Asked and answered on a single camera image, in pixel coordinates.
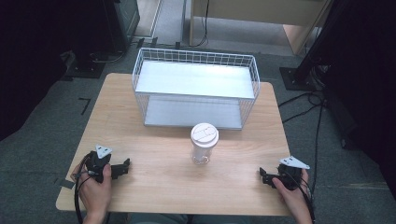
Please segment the light wooden desk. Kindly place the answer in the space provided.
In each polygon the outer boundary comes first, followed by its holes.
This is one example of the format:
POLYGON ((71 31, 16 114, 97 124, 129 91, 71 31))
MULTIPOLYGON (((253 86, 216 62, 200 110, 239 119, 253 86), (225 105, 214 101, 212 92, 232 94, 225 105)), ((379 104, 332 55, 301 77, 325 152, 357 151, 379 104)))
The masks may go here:
POLYGON ((205 17, 203 2, 209 2, 208 18, 282 24, 294 54, 299 54, 315 27, 326 20, 333 0, 191 0, 190 39, 194 18, 205 17))

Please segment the person's left hand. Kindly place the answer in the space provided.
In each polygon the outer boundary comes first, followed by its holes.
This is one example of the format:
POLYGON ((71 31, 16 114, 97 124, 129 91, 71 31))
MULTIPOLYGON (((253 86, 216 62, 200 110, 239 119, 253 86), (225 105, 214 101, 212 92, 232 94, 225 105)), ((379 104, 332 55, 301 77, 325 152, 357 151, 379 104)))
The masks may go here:
POLYGON ((86 208, 87 215, 106 215, 112 199, 112 178, 109 164, 104 167, 103 178, 103 182, 98 183, 87 174, 80 176, 83 184, 79 188, 79 198, 86 208))

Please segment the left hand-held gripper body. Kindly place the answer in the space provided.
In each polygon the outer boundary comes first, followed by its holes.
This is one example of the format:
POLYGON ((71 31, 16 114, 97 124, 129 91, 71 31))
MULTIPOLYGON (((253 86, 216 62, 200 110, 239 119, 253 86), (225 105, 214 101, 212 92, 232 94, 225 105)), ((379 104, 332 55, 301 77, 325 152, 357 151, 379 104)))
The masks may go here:
POLYGON ((111 159, 110 147, 100 145, 95 146, 95 151, 91 151, 88 160, 85 162, 88 175, 94 178, 98 183, 103 182, 103 170, 111 159))

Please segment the black stand base plate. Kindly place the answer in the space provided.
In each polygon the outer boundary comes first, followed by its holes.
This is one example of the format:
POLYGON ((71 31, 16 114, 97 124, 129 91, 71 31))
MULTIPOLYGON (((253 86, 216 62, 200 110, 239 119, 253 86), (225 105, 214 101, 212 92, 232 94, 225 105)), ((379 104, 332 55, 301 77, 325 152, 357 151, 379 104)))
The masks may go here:
POLYGON ((74 60, 65 73, 65 77, 99 78, 105 68, 104 63, 96 63, 90 55, 74 55, 74 60))

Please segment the dark cabinet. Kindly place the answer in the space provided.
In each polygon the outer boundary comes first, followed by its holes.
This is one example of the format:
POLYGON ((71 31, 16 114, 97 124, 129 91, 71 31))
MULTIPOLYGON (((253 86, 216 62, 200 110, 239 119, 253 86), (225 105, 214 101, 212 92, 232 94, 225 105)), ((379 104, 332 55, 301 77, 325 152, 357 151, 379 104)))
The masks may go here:
POLYGON ((137 0, 103 0, 106 15, 106 50, 124 52, 140 21, 137 0))

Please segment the black metal stand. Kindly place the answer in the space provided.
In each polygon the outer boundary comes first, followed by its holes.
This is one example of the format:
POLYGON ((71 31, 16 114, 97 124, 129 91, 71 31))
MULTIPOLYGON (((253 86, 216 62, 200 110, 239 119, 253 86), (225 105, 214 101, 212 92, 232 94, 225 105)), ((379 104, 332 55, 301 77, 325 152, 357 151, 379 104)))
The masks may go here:
POLYGON ((349 0, 331 0, 331 6, 318 38, 314 41, 310 50, 305 54, 297 68, 280 67, 285 88, 288 91, 316 91, 316 84, 311 77, 311 70, 324 62, 326 46, 336 36, 336 26, 339 23, 343 11, 349 0))

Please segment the person's right hand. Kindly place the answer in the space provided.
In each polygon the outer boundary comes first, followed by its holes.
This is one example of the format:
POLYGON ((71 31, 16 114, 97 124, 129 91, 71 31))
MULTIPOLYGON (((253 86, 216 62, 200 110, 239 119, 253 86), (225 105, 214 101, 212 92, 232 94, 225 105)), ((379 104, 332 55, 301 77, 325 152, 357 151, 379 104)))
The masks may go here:
POLYGON ((280 194, 281 199, 294 216, 297 217, 298 215, 302 214, 309 215, 309 210, 306 205, 304 195, 299 189, 288 190, 276 177, 273 178, 273 183, 275 184, 276 190, 280 194))

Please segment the clear cup with white lid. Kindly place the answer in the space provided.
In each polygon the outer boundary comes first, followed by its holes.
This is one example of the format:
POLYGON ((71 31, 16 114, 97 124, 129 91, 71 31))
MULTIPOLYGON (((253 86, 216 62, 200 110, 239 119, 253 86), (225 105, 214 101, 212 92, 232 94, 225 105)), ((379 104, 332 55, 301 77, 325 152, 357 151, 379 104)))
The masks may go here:
POLYGON ((209 123, 199 123, 191 130, 191 159, 195 164, 210 161, 212 149, 219 141, 218 129, 209 123))

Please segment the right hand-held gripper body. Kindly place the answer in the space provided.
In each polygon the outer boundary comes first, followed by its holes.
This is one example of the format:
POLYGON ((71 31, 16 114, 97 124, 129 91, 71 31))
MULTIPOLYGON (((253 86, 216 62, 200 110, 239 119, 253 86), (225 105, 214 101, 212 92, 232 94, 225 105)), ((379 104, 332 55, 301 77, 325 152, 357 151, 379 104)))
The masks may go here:
POLYGON ((293 156, 279 160, 277 167, 281 182, 286 189, 297 189, 301 184, 302 170, 309 170, 310 166, 293 156))

